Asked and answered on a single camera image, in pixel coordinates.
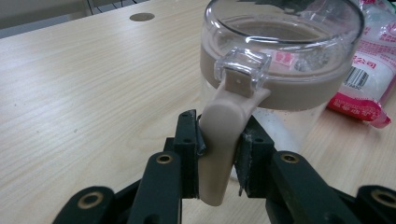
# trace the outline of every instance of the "table hole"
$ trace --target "table hole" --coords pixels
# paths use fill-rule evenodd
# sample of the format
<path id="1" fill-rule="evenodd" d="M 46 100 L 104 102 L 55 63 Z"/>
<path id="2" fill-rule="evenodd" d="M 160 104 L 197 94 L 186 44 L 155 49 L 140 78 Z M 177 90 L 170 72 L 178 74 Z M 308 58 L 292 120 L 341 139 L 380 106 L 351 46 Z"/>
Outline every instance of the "table hole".
<path id="1" fill-rule="evenodd" d="M 154 14 L 148 12 L 136 13 L 132 15 L 129 19 L 131 21 L 149 21 L 154 19 Z"/>

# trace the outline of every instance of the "pink packaging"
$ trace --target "pink packaging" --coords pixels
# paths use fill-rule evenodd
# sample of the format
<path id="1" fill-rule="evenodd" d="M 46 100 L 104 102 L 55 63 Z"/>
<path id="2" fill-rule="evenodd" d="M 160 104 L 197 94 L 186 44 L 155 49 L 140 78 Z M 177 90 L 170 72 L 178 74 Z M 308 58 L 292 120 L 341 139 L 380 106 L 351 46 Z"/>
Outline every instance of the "pink packaging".
<path id="1" fill-rule="evenodd" d="M 382 108 L 396 82 L 396 13 L 386 0 L 361 0 L 365 28 L 353 64 L 328 107 L 368 121 L 376 128 L 391 123 Z"/>

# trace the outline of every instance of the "brass insert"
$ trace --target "brass insert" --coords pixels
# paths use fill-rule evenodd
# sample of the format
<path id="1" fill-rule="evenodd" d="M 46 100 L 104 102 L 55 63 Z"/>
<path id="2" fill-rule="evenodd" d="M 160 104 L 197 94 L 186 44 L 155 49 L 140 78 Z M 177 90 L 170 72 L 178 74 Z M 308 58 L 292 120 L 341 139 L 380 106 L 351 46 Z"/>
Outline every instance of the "brass insert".
<path id="1" fill-rule="evenodd" d="M 396 208 L 396 195 L 392 194 L 391 192 L 382 189 L 374 189 L 371 193 L 371 196 L 378 203 L 382 203 L 388 207 Z"/>
<path id="2" fill-rule="evenodd" d="M 297 163 L 300 160 L 298 157 L 290 153 L 283 153 L 282 155 L 280 155 L 280 159 L 288 163 Z"/>
<path id="3" fill-rule="evenodd" d="M 81 209 L 93 208 L 103 200 L 103 193 L 94 191 L 87 193 L 78 200 L 78 207 Z"/>
<path id="4" fill-rule="evenodd" d="M 169 155 L 161 155 L 159 157 L 157 157 L 157 162 L 159 164 L 167 164 L 169 162 L 171 162 L 173 160 L 173 157 L 169 156 Z"/>

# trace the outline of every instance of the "light wood surface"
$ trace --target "light wood surface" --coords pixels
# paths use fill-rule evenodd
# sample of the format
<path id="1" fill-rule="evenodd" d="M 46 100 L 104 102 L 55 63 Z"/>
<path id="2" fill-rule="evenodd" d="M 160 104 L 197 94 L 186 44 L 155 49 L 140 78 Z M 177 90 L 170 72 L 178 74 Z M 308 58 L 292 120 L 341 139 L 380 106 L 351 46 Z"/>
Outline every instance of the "light wood surface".
<path id="1" fill-rule="evenodd" d="M 89 186 L 141 178 L 198 108 L 205 1 L 152 0 L 0 40 L 0 223 L 51 223 Z M 155 15 L 130 21 L 135 13 Z M 396 95 L 386 110 L 396 118 Z M 396 128 L 325 111 L 302 150 L 332 186 L 396 189 Z M 264 200 L 183 201 L 184 223 L 268 223 Z"/>

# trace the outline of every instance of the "beige handle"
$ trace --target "beige handle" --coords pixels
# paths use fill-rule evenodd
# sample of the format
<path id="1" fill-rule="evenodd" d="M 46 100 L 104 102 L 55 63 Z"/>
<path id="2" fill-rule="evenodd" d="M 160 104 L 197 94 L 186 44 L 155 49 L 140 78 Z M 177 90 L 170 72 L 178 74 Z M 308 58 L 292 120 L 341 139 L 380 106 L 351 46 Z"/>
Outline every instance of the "beige handle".
<path id="1" fill-rule="evenodd" d="M 206 144 L 205 155 L 198 160 L 203 202 L 213 206 L 222 204 L 240 134 L 253 110 L 269 95 L 267 89 L 251 89 L 250 77 L 245 74 L 227 70 L 199 121 Z"/>

